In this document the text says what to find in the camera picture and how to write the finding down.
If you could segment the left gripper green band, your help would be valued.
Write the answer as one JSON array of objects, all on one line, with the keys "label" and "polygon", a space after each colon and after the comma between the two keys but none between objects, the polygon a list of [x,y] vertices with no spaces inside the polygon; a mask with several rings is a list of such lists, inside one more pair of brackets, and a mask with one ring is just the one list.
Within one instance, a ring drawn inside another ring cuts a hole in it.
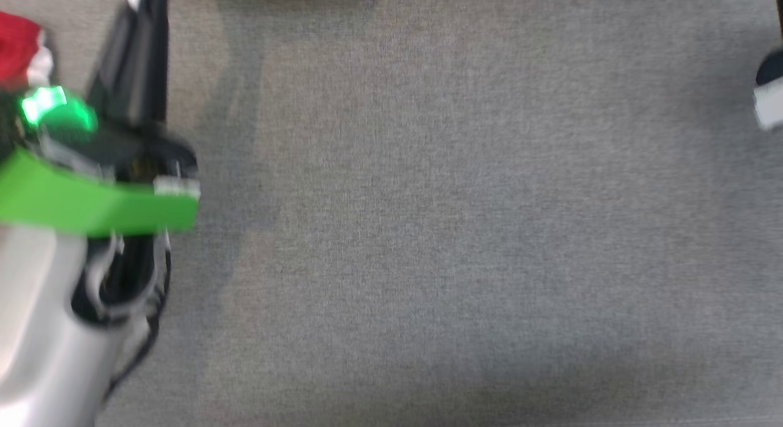
[{"label": "left gripper green band", "polygon": [[[163,125],[169,0],[147,8],[149,22],[128,4],[118,10],[91,106],[60,86],[2,92],[2,223],[90,238],[193,228],[198,161]],[[141,127],[148,114],[162,124]]]}]

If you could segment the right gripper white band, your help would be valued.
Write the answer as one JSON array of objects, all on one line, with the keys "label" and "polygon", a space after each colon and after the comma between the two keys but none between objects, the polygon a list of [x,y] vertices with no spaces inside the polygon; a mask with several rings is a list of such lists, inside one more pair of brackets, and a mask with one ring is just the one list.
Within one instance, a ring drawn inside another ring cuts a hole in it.
[{"label": "right gripper white band", "polygon": [[764,131],[782,124],[782,51],[769,54],[761,62],[753,91],[755,116]]}]

